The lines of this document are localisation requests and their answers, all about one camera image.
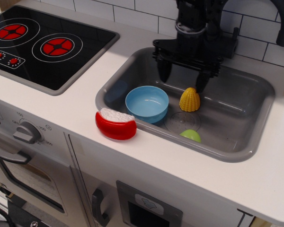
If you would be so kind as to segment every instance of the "red and white toy food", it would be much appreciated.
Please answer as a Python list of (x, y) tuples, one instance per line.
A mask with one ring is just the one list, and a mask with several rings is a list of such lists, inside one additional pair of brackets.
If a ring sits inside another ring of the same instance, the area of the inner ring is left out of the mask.
[(115, 140), (130, 139), (137, 132), (134, 116), (107, 108), (96, 113), (96, 124), (105, 136)]

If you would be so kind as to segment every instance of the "sink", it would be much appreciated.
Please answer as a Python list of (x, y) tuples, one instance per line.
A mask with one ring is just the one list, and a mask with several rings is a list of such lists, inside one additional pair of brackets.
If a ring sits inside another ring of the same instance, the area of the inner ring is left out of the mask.
[[(139, 86), (156, 86), (169, 96), (167, 115), (155, 124), (136, 119), (139, 129), (224, 162), (252, 157), (275, 98), (273, 87), (261, 77), (221, 66), (219, 76), (210, 79), (200, 93), (200, 109), (183, 112), (180, 97), (185, 89), (194, 87), (198, 72), (173, 65), (169, 79), (163, 83), (152, 58), (153, 50), (141, 49), (127, 60), (97, 93), (97, 108), (127, 113), (128, 92)], [(201, 143), (179, 135), (186, 129), (197, 131)]]

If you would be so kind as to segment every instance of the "tile backsplash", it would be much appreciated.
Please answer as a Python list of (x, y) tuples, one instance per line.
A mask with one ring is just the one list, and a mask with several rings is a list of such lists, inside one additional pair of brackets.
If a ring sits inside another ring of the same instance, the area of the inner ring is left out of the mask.
[[(175, 0), (36, 0), (118, 23), (176, 37)], [(275, 44), (281, 27), (276, 7), (269, 0), (229, 0), (221, 28), (240, 28), (236, 54), (284, 67), (284, 48)]]

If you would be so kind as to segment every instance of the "stovetop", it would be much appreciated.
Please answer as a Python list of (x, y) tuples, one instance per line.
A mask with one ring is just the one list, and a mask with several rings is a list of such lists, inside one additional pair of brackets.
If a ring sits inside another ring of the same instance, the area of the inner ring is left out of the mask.
[(13, 6), (0, 14), (0, 75), (59, 95), (118, 38), (115, 32)]

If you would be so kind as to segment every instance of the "yellow corn toy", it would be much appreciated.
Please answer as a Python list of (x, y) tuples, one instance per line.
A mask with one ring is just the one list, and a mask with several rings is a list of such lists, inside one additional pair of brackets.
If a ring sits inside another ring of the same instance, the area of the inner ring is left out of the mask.
[(180, 108), (185, 112), (193, 112), (200, 108), (200, 96), (193, 87), (187, 88), (180, 98)]

